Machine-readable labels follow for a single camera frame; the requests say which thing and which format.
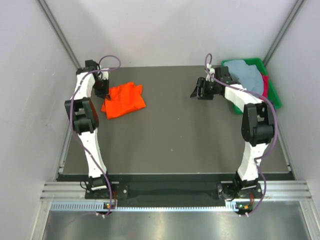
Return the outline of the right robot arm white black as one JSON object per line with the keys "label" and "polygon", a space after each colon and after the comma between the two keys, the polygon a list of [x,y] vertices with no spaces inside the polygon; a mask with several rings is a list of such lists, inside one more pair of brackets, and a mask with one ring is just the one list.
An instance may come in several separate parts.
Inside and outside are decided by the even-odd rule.
{"label": "right robot arm white black", "polygon": [[258,184],[261,160],[278,135],[275,108],[262,95],[233,80],[227,66],[205,65],[206,77],[199,77],[192,99],[212,100],[220,95],[242,111],[241,135],[245,142],[241,164],[233,180],[233,192],[245,198]]}

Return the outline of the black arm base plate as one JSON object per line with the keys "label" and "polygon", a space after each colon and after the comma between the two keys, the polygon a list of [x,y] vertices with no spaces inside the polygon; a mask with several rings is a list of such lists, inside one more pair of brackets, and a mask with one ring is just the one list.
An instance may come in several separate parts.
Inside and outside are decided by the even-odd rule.
{"label": "black arm base plate", "polygon": [[225,200],[259,200],[262,189],[235,195],[233,173],[110,174],[117,205],[129,208],[222,207]]}

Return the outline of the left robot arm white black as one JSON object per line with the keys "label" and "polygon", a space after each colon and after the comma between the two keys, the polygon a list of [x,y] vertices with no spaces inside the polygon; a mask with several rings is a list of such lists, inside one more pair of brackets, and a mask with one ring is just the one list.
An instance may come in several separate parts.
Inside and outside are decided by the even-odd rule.
{"label": "left robot arm white black", "polygon": [[110,99],[109,72],[94,60],[86,60],[85,67],[76,71],[76,87],[69,100],[64,102],[72,133],[85,152],[88,166],[87,190],[109,198],[114,187],[107,180],[107,168],[98,143],[99,117],[91,95]]}

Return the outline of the orange t shirt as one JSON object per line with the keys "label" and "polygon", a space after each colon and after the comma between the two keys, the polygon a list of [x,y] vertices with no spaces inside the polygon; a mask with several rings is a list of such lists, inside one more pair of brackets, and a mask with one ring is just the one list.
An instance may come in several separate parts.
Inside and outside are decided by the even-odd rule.
{"label": "orange t shirt", "polygon": [[110,99],[105,99],[101,111],[108,120],[144,109],[147,105],[142,97],[143,85],[127,82],[109,89]]}

